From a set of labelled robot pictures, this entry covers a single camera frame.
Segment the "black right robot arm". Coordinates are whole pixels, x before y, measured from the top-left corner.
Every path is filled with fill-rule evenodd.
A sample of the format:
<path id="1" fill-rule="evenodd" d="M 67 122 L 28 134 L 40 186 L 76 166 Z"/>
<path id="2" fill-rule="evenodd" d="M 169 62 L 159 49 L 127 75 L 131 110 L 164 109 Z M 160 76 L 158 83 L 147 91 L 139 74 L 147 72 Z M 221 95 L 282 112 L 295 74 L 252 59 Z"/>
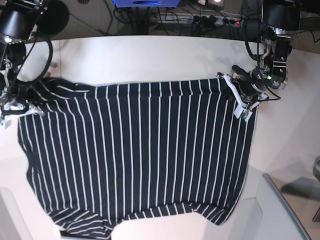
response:
<path id="1" fill-rule="evenodd" d="M 3 116 L 27 113 L 32 104 L 27 92 L 47 73 L 53 58 L 53 45 L 49 37 L 39 30 L 39 20 L 47 10 L 42 0 L 7 0 L 0 7 L 0 69 L 3 87 L 0 88 L 0 111 Z M 47 43 L 49 54 L 42 72 L 31 81 L 22 81 L 18 75 L 31 51 L 26 42 L 42 39 Z"/>

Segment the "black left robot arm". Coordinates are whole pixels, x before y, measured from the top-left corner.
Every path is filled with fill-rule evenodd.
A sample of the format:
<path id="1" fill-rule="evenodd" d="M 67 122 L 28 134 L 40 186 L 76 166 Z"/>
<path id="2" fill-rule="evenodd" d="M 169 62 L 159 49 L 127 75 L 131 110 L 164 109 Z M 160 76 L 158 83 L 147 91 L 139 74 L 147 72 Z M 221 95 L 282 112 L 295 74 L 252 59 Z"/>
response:
<path id="1" fill-rule="evenodd" d="M 259 25 L 266 25 L 257 30 L 257 44 L 263 45 L 263 53 L 253 54 L 245 36 L 246 50 L 257 65 L 250 72 L 238 65 L 232 66 L 231 83 L 235 86 L 235 94 L 246 105 L 269 101 L 270 97 L 264 93 L 273 95 L 276 90 L 286 87 L 287 59 L 292 51 L 290 33 L 300 26 L 301 5 L 299 0 L 263 1 L 261 18 L 257 20 Z"/>

